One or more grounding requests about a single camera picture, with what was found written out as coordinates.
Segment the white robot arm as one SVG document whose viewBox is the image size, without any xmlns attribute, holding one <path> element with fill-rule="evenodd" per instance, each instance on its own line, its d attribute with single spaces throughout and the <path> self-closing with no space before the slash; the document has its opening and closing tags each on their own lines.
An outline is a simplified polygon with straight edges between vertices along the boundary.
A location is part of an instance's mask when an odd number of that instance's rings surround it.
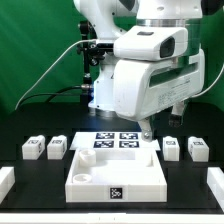
<svg viewBox="0 0 224 224">
<path fill-rule="evenodd" d="M 139 124 L 153 138 L 151 118 L 171 108 L 169 125 L 182 124 L 186 101 L 202 93 L 205 56 L 200 22 L 224 0 L 73 0 L 96 33 L 84 49 L 100 66 L 92 111 Z"/>
</svg>

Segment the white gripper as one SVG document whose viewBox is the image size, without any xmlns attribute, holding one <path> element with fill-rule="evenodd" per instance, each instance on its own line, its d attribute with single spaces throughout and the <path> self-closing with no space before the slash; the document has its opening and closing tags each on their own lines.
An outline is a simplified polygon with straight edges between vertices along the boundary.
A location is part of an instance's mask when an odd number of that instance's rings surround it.
<svg viewBox="0 0 224 224">
<path fill-rule="evenodd" d="M 171 59 L 159 62 L 119 60 L 114 70 L 113 105 L 119 117 L 139 121 L 142 139 L 152 141 L 147 117 L 172 107 L 169 125 L 182 125 L 185 102 L 204 85 L 204 52 L 189 57 L 189 64 L 172 69 Z"/>
</svg>

